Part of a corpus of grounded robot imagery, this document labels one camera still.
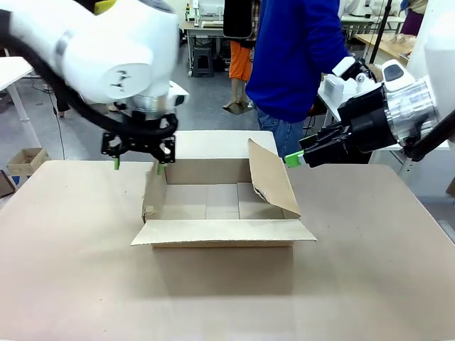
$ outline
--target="table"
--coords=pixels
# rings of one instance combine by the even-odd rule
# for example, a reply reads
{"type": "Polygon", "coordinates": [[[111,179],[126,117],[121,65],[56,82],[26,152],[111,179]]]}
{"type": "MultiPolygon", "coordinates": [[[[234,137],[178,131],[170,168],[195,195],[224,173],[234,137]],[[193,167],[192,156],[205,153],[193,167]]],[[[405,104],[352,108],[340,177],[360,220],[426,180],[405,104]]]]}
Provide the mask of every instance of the table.
{"type": "MultiPolygon", "coordinates": [[[[373,51],[373,47],[376,44],[376,39],[378,38],[377,34],[356,34],[355,38],[360,40],[362,43],[366,44],[368,54],[365,56],[367,63],[370,62],[370,54],[373,51]]],[[[414,43],[406,42],[405,44],[391,43],[389,41],[382,40],[379,44],[378,55],[376,56],[375,63],[383,64],[390,59],[396,59],[399,62],[403,63],[406,66],[406,63],[403,62],[400,58],[401,53],[408,53],[414,47],[414,43]]]]}
{"type": "Polygon", "coordinates": [[[190,69],[188,71],[188,76],[191,77],[193,75],[193,51],[194,51],[194,44],[193,39],[198,36],[203,36],[204,38],[216,38],[217,39],[217,53],[220,53],[221,49],[221,38],[224,38],[223,34],[223,27],[206,27],[201,28],[195,27],[194,22],[184,21],[180,25],[180,29],[185,30],[188,35],[188,59],[190,61],[190,69]]]}
{"type": "MultiPolygon", "coordinates": [[[[364,33],[369,34],[371,31],[376,32],[383,20],[383,17],[372,16],[370,18],[359,16],[342,16],[341,25],[344,30],[348,32],[347,39],[350,40],[355,34],[364,33]]],[[[400,33],[401,25],[405,22],[403,18],[396,16],[389,16],[387,18],[388,31],[394,31],[396,34],[400,33]],[[396,23],[397,27],[392,28],[391,23],[396,23]]]]}
{"type": "MultiPolygon", "coordinates": [[[[353,96],[353,94],[343,94],[343,99],[341,103],[348,101],[353,96]]],[[[338,108],[341,103],[333,103],[331,98],[325,93],[323,88],[323,83],[318,89],[318,97],[324,103],[327,108],[326,118],[324,119],[323,126],[328,126],[332,124],[333,121],[340,121],[340,114],[338,113],[338,108]]],[[[406,158],[404,154],[401,153],[402,147],[399,144],[394,144],[393,146],[388,146],[380,149],[379,151],[373,151],[373,154],[370,159],[370,163],[377,163],[379,161],[380,153],[383,151],[389,151],[392,153],[397,160],[400,160],[401,166],[398,170],[398,176],[403,180],[407,180],[412,169],[414,168],[415,162],[412,162],[409,158],[406,158]]],[[[444,141],[439,147],[439,151],[450,151],[450,146],[448,141],[444,141]]]]}
{"type": "Polygon", "coordinates": [[[0,58],[0,90],[8,90],[11,98],[13,99],[19,118],[23,123],[23,128],[31,144],[30,147],[35,148],[41,147],[41,144],[36,136],[35,129],[27,116],[26,110],[23,107],[16,86],[14,85],[16,81],[20,80],[32,71],[33,68],[22,57],[0,58]]]}
{"type": "Polygon", "coordinates": [[[455,247],[387,167],[288,170],[318,238],[293,249],[130,247],[148,169],[49,161],[12,197],[0,211],[0,337],[455,337],[455,247]]]}

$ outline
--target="blue sweater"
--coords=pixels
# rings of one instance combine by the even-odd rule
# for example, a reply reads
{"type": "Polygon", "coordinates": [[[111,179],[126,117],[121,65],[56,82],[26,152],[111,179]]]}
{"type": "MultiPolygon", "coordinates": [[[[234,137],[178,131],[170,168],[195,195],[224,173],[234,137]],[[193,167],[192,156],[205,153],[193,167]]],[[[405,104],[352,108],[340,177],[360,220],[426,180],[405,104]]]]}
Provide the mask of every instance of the blue sweater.
{"type": "Polygon", "coordinates": [[[340,0],[262,0],[248,96],[266,114],[303,121],[321,73],[348,55],[338,17],[340,0]]]}

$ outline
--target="orange pants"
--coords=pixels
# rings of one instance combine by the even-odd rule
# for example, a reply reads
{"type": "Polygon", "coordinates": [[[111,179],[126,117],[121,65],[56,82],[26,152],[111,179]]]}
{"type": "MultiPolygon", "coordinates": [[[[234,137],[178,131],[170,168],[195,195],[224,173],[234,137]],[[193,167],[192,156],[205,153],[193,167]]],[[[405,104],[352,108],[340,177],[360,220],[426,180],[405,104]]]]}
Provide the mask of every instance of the orange pants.
{"type": "Polygon", "coordinates": [[[249,48],[243,48],[237,41],[230,42],[229,78],[248,82],[251,76],[251,59],[249,48]]]}

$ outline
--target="table leg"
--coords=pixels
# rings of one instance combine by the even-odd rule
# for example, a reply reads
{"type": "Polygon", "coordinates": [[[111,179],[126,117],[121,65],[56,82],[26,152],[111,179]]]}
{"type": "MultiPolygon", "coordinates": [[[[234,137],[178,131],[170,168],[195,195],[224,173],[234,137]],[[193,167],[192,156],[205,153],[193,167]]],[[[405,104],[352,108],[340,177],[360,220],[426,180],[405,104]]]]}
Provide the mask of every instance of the table leg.
{"type": "Polygon", "coordinates": [[[14,106],[16,107],[19,118],[20,118],[21,122],[23,123],[23,129],[26,131],[26,135],[27,135],[28,140],[31,143],[31,147],[40,148],[41,147],[40,141],[38,140],[35,129],[33,128],[33,125],[27,116],[26,110],[23,107],[23,104],[22,104],[21,98],[19,97],[19,93],[17,92],[16,86],[14,84],[11,84],[7,89],[9,91],[9,94],[11,95],[11,98],[13,99],[14,106]]]}
{"type": "Polygon", "coordinates": [[[414,168],[415,162],[413,162],[410,158],[406,158],[405,162],[400,168],[400,171],[398,172],[398,176],[406,183],[407,179],[410,176],[410,173],[412,172],[412,169],[414,168]]]}
{"type": "Polygon", "coordinates": [[[221,37],[216,37],[216,58],[220,57],[221,51],[221,37]]]}
{"type": "Polygon", "coordinates": [[[353,25],[353,30],[350,32],[350,37],[349,39],[352,39],[354,38],[354,36],[357,34],[358,32],[358,29],[359,29],[359,26],[358,25],[353,25]]]}
{"type": "Polygon", "coordinates": [[[189,61],[189,71],[188,77],[193,76],[193,36],[191,35],[191,31],[187,30],[187,44],[188,44],[188,61],[189,61]]]}

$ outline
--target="stool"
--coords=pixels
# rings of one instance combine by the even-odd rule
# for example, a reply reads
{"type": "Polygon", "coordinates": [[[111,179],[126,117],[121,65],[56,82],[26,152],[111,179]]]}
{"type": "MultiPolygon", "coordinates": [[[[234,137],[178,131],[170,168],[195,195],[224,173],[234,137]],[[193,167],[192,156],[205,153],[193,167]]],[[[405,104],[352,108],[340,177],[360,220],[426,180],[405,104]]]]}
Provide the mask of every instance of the stool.
{"type": "Polygon", "coordinates": [[[212,49],[207,47],[194,48],[193,76],[213,77],[212,49]]]}

